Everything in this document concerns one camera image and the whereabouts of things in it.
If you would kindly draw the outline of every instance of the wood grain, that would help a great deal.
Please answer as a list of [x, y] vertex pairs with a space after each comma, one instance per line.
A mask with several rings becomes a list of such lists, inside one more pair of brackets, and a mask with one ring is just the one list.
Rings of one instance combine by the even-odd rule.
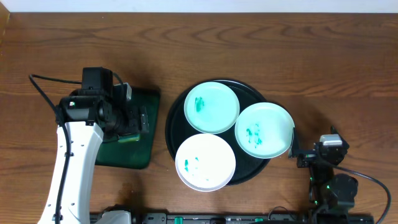
[[4, 37], [4, 34], [5, 34], [4, 31], [6, 30], [9, 15], [10, 15], [10, 12], [0, 2], [0, 46], [1, 46], [2, 38]]
[[[81, 79], [103, 66], [162, 90], [152, 159], [144, 170], [96, 167], [91, 211], [267, 213], [308, 207], [308, 170], [284, 154], [252, 180], [204, 194], [175, 172], [167, 112], [196, 82], [235, 78], [284, 105], [310, 147], [334, 124], [351, 148], [342, 165], [398, 195], [397, 14], [11, 14], [0, 48], [0, 223], [35, 223], [55, 163], [56, 125], [28, 74]], [[40, 82], [54, 102], [75, 86]], [[359, 180], [352, 212], [378, 218], [386, 195]], [[398, 222], [393, 199], [384, 223]]]

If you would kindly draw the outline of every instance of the green stain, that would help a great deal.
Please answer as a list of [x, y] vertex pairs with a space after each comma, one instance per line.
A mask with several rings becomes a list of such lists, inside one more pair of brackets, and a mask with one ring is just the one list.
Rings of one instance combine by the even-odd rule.
[[[195, 157], [195, 160], [199, 162], [199, 159], [197, 157]], [[195, 167], [195, 169], [198, 169], [198, 167]]]
[[262, 140], [260, 138], [259, 123], [256, 123], [254, 126], [247, 128], [246, 133], [247, 133], [246, 136], [249, 137], [249, 143], [252, 143], [252, 141], [254, 141], [254, 143], [256, 144], [254, 148], [257, 148], [258, 145], [262, 144]]
[[195, 98], [195, 109], [197, 112], [200, 112], [203, 107], [205, 106], [205, 102], [203, 101], [202, 97], [196, 97]]
[[247, 132], [246, 136], [249, 136], [249, 143], [251, 143], [251, 137], [253, 136], [253, 133], [251, 132], [250, 128], [247, 128], [246, 132]]
[[185, 160], [185, 170], [186, 170], [187, 172], [189, 172], [189, 171], [188, 171], [188, 159]]

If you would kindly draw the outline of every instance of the green connector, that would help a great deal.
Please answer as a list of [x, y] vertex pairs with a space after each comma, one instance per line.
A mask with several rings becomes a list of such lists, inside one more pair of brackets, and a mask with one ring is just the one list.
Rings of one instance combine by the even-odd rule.
[[182, 217], [175, 217], [174, 218], [174, 224], [182, 224], [183, 219]]

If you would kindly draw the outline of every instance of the black tray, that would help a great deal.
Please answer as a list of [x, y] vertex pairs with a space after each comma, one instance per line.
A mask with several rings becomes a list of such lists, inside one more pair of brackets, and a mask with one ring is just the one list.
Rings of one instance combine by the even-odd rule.
[[[230, 87], [236, 94], [239, 100], [240, 112], [248, 106], [255, 103], [266, 102], [266, 99], [253, 87], [241, 83], [236, 80], [207, 80], [205, 82], [219, 82]], [[166, 120], [165, 137], [167, 148], [169, 149], [170, 155], [175, 160], [180, 145], [190, 136], [200, 134], [201, 132], [194, 129], [187, 121], [184, 115], [184, 101], [189, 91], [199, 85], [200, 83], [191, 86], [185, 90], [172, 105], [169, 115]], [[241, 184], [251, 178], [255, 177], [260, 173], [263, 168], [268, 164], [270, 159], [258, 159], [250, 156], [244, 152], [238, 145], [235, 138], [235, 125], [229, 128], [227, 131], [216, 134], [223, 138], [232, 148], [236, 159], [236, 169], [230, 182], [227, 185]]]

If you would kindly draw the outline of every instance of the small robot arm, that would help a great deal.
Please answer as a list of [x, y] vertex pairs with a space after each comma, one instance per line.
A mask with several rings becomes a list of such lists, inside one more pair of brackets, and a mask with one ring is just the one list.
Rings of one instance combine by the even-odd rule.
[[[131, 99], [128, 83], [113, 85], [115, 74], [105, 68], [84, 68], [81, 89], [64, 97], [57, 105], [57, 123], [63, 119], [70, 139], [70, 154], [65, 133], [58, 127], [58, 149], [49, 197], [39, 224], [53, 224], [64, 163], [69, 156], [63, 185], [59, 223], [89, 224], [90, 195], [95, 160], [104, 138], [145, 133], [148, 131], [145, 108], [126, 108]], [[127, 211], [106, 212], [98, 224], [131, 223]]]

